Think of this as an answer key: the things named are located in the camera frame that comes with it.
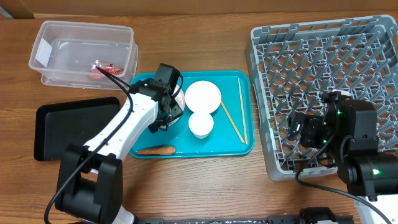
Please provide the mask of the white paper cup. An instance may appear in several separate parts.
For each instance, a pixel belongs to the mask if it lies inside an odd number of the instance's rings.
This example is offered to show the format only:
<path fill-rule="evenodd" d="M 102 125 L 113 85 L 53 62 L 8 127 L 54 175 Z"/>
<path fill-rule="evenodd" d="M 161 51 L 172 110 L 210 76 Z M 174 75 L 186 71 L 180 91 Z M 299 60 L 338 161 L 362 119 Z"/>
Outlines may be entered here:
<path fill-rule="evenodd" d="M 198 139 L 206 138 L 214 127 L 214 120 L 211 114 L 195 112 L 188 119 L 188 127 Z"/>

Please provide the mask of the small white plate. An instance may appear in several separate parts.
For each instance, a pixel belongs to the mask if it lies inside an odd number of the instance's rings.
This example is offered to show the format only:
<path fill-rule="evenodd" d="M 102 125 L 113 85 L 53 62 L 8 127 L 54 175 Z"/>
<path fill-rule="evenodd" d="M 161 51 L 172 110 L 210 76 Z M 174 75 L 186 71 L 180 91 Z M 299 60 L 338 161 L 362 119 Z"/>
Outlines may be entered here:
<path fill-rule="evenodd" d="M 192 83 L 185 92 L 187 107 L 194 113 L 213 113 L 221 104 L 220 89 L 212 82 L 197 81 Z"/>

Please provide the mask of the wooden chopstick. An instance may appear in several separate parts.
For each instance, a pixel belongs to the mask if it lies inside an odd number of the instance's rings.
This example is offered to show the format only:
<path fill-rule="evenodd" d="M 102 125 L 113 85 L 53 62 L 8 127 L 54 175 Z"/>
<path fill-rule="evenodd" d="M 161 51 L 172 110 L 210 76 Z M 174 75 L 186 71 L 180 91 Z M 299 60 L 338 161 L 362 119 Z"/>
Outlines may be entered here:
<path fill-rule="evenodd" d="M 243 94 L 242 94 L 240 78 L 238 79 L 238 87 L 239 87 L 239 99 L 240 99 L 240 104 L 241 104 L 241 114 L 242 114 L 242 119 L 243 119 L 244 142 L 245 142 L 245 145 L 248 145 L 248 136 L 247 136 L 247 129 L 246 129 L 246 117 L 245 117 L 245 112 L 244 112 Z"/>
<path fill-rule="evenodd" d="M 233 126 L 233 128 L 234 128 L 236 134 L 238 135 L 239 140 L 240 140 L 242 143 L 244 143 L 244 140 L 243 140 L 243 138 L 242 138 L 242 135 L 240 134 L 238 128 L 237 128 L 236 125 L 235 125 L 235 122 L 233 121 L 233 119 L 232 119 L 232 117 L 231 117 L 231 115 L 230 115 L 228 109 L 226 108 L 226 106 L 225 106 L 225 104 L 223 103 L 222 100 L 221 100 L 221 106 L 222 106 L 222 108 L 224 109 L 224 112 L 226 113 L 226 115 L 227 115 L 227 117 L 228 117 L 228 119 L 229 119 L 231 125 Z"/>

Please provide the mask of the red foil wrapper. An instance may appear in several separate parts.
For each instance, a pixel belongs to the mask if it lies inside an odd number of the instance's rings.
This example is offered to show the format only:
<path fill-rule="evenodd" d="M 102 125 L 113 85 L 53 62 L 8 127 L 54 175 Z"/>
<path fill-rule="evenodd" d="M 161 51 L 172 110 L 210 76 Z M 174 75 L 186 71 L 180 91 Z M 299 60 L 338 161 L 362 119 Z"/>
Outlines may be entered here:
<path fill-rule="evenodd" d="M 105 75 L 98 70 L 98 67 L 108 72 L 111 75 L 121 76 L 124 73 L 124 69 L 122 67 L 116 66 L 113 63 L 107 63 L 97 60 L 90 70 L 90 75 L 88 76 L 90 79 L 99 80 L 106 78 Z"/>

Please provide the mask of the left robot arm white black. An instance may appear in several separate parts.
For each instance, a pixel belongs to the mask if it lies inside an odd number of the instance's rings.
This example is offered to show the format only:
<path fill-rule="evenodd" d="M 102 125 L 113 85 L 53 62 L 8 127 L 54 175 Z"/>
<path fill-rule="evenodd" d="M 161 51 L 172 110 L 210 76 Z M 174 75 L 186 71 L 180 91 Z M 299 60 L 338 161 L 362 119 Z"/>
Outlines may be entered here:
<path fill-rule="evenodd" d="M 183 115 L 183 76 L 175 67 L 162 63 L 154 77 L 132 85 L 97 69 L 125 92 L 127 100 L 94 138 L 66 148 L 45 223 L 52 207 L 88 223 L 137 223 L 122 206 L 123 161 L 145 129 L 166 131 Z"/>

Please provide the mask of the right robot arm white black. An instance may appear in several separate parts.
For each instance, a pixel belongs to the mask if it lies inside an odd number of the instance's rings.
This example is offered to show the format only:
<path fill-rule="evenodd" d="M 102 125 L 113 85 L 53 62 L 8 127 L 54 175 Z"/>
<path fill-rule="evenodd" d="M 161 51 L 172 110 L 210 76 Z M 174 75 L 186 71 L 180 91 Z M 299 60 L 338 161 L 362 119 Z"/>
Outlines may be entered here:
<path fill-rule="evenodd" d="M 321 154 L 330 157 L 347 190 L 295 180 L 307 187 L 352 198 L 363 223 L 397 223 L 397 157 L 380 152 L 373 104 L 353 99 L 347 91 L 322 94 L 323 116 L 295 112 L 289 117 L 288 139 L 317 148 L 310 165 Z"/>

